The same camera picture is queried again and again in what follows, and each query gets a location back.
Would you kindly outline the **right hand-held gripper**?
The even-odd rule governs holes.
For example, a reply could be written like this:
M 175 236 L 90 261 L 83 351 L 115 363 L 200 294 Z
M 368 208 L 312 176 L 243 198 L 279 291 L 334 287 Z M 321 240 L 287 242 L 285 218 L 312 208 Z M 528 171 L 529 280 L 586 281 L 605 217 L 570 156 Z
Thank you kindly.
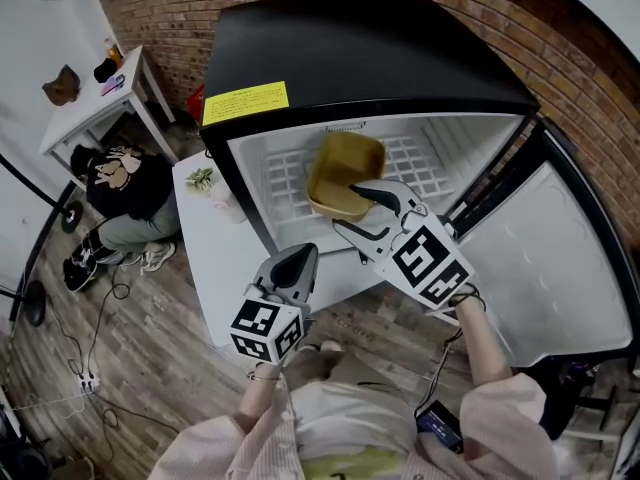
M 391 211 L 395 220 L 367 229 L 333 219 L 334 230 L 375 262 L 378 275 L 428 310 L 448 306 L 475 274 L 456 244 L 451 225 L 416 204 L 416 193 L 401 181 L 372 179 L 350 184 L 349 189 Z

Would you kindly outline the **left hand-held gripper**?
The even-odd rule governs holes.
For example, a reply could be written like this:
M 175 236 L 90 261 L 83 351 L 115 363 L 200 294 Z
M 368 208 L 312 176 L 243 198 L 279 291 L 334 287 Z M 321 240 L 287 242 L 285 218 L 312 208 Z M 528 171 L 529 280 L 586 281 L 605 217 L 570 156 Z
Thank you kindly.
M 229 336 L 234 350 L 252 360 L 281 365 L 306 334 L 319 265 L 319 249 L 311 242 L 288 247 L 266 259 Z

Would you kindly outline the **yellow plastic tray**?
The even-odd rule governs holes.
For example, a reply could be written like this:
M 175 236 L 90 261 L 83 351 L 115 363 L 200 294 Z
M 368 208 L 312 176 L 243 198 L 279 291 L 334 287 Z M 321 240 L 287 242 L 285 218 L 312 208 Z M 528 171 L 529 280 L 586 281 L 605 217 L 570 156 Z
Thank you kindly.
M 327 134 L 314 157 L 306 184 L 312 208 L 331 219 L 362 220 L 373 203 L 350 186 L 381 179 L 385 160 L 385 147 L 376 139 L 352 132 Z

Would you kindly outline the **black mini fridge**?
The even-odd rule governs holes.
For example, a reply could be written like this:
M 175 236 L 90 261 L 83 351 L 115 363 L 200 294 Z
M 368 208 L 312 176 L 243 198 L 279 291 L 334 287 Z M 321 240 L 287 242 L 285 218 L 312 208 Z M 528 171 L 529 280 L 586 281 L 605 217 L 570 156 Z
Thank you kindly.
M 262 189 L 269 153 L 317 154 L 334 123 L 365 121 L 352 133 L 379 142 L 415 138 L 434 149 L 454 188 L 443 201 L 419 197 L 454 227 L 457 208 L 476 200 L 547 119 L 504 61 L 428 0 L 262 0 L 224 10 L 205 99 L 278 81 L 289 107 L 202 125 L 208 153 L 268 253 L 304 242 L 320 257 L 354 250 L 381 279 L 331 218 L 272 221 Z

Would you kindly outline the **person's right forearm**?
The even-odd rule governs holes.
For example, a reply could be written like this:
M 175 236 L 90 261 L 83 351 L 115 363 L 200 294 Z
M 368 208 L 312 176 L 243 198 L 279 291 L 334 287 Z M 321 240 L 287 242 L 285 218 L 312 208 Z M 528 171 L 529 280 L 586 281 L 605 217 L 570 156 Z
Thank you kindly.
M 486 312 L 475 299 L 455 307 L 476 387 L 512 376 L 512 370 L 493 333 Z

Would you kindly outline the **mini fridge door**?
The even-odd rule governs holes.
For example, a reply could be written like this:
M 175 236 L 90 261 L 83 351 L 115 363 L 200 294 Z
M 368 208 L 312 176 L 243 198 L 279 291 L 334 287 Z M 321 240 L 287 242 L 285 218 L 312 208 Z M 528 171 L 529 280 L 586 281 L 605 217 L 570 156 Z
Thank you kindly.
M 624 357 L 640 339 L 640 277 L 566 135 L 541 119 L 453 215 L 461 250 L 514 367 Z

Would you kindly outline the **white ceramic jar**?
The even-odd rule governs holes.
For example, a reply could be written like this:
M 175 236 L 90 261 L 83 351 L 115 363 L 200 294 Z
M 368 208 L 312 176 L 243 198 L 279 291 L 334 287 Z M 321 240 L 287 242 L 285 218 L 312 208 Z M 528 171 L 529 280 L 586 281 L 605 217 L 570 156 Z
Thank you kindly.
M 215 209 L 234 224 L 246 220 L 245 212 L 238 203 L 231 189 L 224 182 L 216 182 L 210 189 L 210 199 Z

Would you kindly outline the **person's beige trousers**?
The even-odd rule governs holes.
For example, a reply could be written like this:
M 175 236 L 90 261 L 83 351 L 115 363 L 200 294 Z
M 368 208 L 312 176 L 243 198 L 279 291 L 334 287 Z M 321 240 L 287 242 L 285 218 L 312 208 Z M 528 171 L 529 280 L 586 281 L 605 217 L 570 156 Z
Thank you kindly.
M 389 378 L 351 353 L 342 351 L 299 350 L 285 366 L 284 376 L 291 391 L 311 382 L 324 381 L 402 394 Z

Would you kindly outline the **black wrist band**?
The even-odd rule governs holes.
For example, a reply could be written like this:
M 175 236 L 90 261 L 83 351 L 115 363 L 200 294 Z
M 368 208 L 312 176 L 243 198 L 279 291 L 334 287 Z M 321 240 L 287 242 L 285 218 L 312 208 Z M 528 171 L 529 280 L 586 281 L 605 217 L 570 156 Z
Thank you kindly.
M 482 310 L 486 311 L 487 305 L 481 297 L 479 289 L 472 283 L 465 283 L 464 286 L 467 290 L 454 294 L 447 302 L 448 307 L 455 308 L 467 299 L 475 299 L 480 304 Z

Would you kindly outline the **yellow label sticker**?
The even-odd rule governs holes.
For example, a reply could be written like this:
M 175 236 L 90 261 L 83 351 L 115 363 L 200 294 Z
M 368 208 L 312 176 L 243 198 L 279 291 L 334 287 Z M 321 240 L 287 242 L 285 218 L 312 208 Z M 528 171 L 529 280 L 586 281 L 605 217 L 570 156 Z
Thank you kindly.
M 284 81 L 237 89 L 204 100 L 202 125 L 209 126 L 288 107 Z

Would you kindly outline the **person's pink striped shirt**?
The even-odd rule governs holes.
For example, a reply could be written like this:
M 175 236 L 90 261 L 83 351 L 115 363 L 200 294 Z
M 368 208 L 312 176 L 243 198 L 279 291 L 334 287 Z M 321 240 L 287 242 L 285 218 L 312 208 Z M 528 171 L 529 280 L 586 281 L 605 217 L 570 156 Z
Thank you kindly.
M 149 480 L 305 480 L 295 414 L 284 382 L 250 432 L 230 416 L 182 431 Z M 464 451 L 417 432 L 400 480 L 559 480 L 551 441 L 539 420 L 545 394 L 524 374 L 474 388 L 462 400 Z

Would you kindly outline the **red plastic crate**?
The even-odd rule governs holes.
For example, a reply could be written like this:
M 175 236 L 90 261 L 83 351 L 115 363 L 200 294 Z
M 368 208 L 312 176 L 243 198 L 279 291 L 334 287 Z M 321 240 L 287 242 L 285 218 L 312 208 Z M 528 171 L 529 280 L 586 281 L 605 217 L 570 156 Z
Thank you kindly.
M 187 108 L 191 117 L 200 122 L 203 110 L 204 86 L 200 85 L 187 99 Z

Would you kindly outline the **black waist device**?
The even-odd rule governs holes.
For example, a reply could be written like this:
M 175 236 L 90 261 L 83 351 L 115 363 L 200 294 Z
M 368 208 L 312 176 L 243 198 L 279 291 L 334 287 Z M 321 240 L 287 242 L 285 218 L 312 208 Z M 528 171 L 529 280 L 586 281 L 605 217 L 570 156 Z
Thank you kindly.
M 418 409 L 414 418 L 419 433 L 435 435 L 443 446 L 456 454 L 464 451 L 458 418 L 438 400 Z

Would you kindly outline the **black sneaker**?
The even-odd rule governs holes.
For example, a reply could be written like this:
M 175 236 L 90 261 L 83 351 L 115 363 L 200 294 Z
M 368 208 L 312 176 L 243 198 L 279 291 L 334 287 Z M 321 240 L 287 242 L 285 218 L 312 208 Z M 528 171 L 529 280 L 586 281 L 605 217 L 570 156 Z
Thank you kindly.
M 101 242 L 96 230 L 91 230 L 64 260 L 64 284 L 70 292 L 79 292 L 95 278 L 100 265 L 115 265 L 123 258 L 121 252 L 111 250 Z

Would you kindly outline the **black pole stand round base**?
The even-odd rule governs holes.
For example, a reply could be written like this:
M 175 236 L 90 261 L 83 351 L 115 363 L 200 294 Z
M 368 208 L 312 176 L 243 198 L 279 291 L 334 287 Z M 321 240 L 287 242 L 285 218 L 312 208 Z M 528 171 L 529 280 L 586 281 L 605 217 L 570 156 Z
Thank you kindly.
M 64 233 L 70 234 L 77 228 L 83 216 L 83 206 L 80 202 L 72 201 L 67 205 L 63 205 L 61 202 L 54 200 L 14 167 L 1 153 L 0 165 L 33 194 L 61 215 L 61 228 Z
M 0 285 L 0 295 L 12 300 L 9 321 L 14 324 L 20 314 L 24 314 L 32 327 L 42 324 L 46 313 L 46 291 L 39 280 L 21 284 L 20 292 L 11 291 Z

